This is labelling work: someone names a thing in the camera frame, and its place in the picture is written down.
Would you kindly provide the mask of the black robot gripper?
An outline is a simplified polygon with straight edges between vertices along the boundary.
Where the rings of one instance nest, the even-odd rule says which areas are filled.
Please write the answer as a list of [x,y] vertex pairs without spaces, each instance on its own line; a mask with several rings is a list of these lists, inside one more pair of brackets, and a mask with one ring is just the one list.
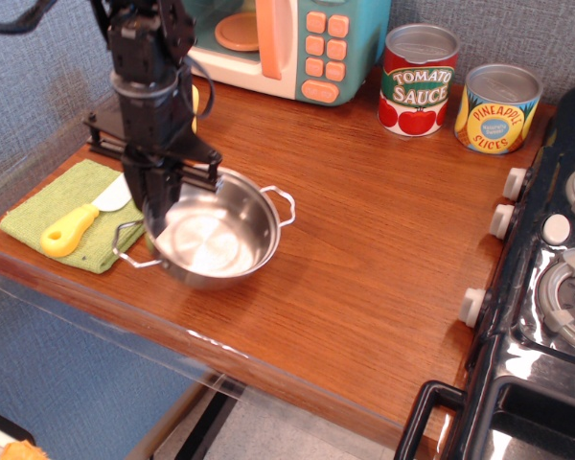
[[211,192],[221,186],[222,155],[193,134],[190,72],[170,72],[149,85],[113,72],[110,81],[118,105],[91,112],[84,122],[97,150],[104,148],[105,138],[120,149],[132,200],[155,238],[166,229],[166,215],[179,200],[182,184]]

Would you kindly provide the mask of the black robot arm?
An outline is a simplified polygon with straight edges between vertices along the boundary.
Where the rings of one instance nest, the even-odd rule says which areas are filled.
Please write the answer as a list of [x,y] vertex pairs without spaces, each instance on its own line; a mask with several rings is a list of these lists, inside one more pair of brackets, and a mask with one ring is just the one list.
[[183,186],[221,186],[221,154],[200,139],[188,56],[195,22],[180,1],[94,1],[111,54],[118,106],[87,116],[92,149],[119,158],[135,206],[146,223],[163,218]]

